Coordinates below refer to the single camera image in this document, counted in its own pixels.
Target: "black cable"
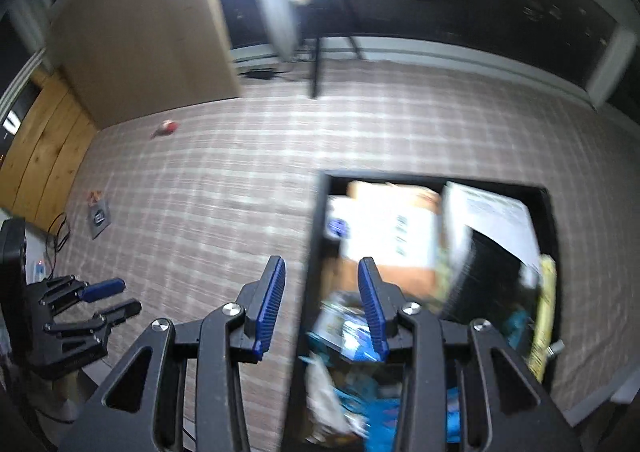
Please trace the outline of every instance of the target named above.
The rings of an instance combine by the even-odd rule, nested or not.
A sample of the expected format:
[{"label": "black cable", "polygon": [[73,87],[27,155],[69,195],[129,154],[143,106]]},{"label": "black cable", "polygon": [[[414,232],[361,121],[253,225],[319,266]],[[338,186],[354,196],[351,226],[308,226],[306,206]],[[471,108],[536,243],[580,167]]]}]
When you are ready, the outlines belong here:
[{"label": "black cable", "polygon": [[[58,227],[56,234],[52,235],[51,229],[56,224],[56,221],[58,221],[61,217],[62,217],[62,221],[60,222],[60,226]],[[61,238],[60,234],[62,233],[62,230],[65,226],[66,226],[66,233]],[[53,278],[53,273],[54,273],[54,270],[56,269],[56,262],[58,260],[58,252],[62,250],[62,248],[65,246],[70,235],[71,235],[71,228],[69,227],[69,223],[66,220],[66,212],[61,212],[51,222],[51,225],[49,225],[49,230],[47,230],[47,235],[44,240],[44,252],[45,252],[45,255],[47,256],[47,261],[49,261],[49,268],[51,270],[49,273],[49,276],[47,277],[47,280],[50,280]],[[51,246],[49,245],[49,238],[52,239],[53,244]],[[53,249],[53,262],[51,261],[51,256],[49,255],[50,247],[51,249]]]},{"label": "black cable", "polygon": [[187,431],[187,429],[185,429],[184,427],[182,428],[182,431],[191,438],[191,440],[196,443],[196,438],[194,438],[191,434],[189,434],[189,432]]},{"label": "black cable", "polygon": [[289,73],[295,67],[295,64],[300,62],[299,60],[289,60],[282,62],[282,64],[290,64],[291,67],[288,70],[276,70],[276,68],[252,68],[251,70],[243,71],[240,76],[247,78],[255,78],[259,80],[271,80],[274,77],[281,76],[285,73]]},{"label": "black cable", "polygon": [[55,416],[51,416],[50,414],[47,414],[46,412],[44,412],[38,406],[33,405],[33,403],[31,404],[31,407],[33,407],[33,410],[40,413],[45,418],[50,419],[51,421],[55,421],[56,423],[62,423],[63,425],[73,425],[76,422],[75,419],[60,419],[60,418],[56,418]]}]

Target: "wall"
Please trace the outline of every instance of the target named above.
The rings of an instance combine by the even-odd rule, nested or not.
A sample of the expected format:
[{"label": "wall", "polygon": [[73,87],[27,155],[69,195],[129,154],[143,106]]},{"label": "wall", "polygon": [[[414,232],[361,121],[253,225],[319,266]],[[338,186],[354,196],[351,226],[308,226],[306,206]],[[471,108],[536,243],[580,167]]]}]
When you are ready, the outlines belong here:
[{"label": "wall", "polygon": [[100,128],[236,97],[219,0],[58,0],[47,52]]}]

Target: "checkered carpet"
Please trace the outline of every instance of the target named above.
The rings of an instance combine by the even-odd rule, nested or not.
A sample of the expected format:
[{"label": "checkered carpet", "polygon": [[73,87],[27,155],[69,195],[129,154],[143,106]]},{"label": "checkered carpet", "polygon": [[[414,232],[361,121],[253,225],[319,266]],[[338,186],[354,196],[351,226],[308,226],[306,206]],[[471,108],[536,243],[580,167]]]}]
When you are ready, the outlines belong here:
[{"label": "checkered carpet", "polygon": [[[596,113],[523,86],[386,62],[326,61],[322,97],[294,73],[244,80],[244,97],[188,106],[98,133],[67,209],[58,272],[127,282],[139,317],[116,328],[116,363],[156,317],[203,317],[287,261],[271,352],[242,369],[254,448],[278,445],[295,346],[318,169],[380,169],[536,183],[552,195],[562,257],[562,409],[640,349],[640,174],[634,143]],[[170,137],[150,139],[164,119]],[[95,241],[89,190],[113,221]],[[92,313],[95,305],[85,308]],[[186,415],[193,418],[194,368]]]}]

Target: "bolt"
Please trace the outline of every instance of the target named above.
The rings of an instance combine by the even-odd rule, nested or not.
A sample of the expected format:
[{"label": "bolt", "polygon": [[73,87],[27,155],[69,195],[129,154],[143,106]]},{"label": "bolt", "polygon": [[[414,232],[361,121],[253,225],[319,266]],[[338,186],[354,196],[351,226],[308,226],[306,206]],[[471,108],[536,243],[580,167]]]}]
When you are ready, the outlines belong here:
[{"label": "bolt", "polygon": [[564,351],[564,342],[562,342],[562,340],[558,340],[546,348],[546,358],[548,360],[556,358],[556,356],[562,353],[562,351]]},{"label": "bolt", "polygon": [[151,323],[151,329],[153,331],[167,331],[170,324],[166,318],[158,318]]},{"label": "bolt", "polygon": [[228,304],[223,305],[222,313],[228,315],[229,317],[234,317],[238,313],[242,311],[242,306],[236,304],[236,302],[229,302]]},{"label": "bolt", "polygon": [[402,312],[406,315],[417,315],[421,309],[417,302],[407,302],[402,306]]},{"label": "bolt", "polygon": [[484,318],[477,318],[473,322],[476,331],[486,331],[491,327],[491,322]]}]

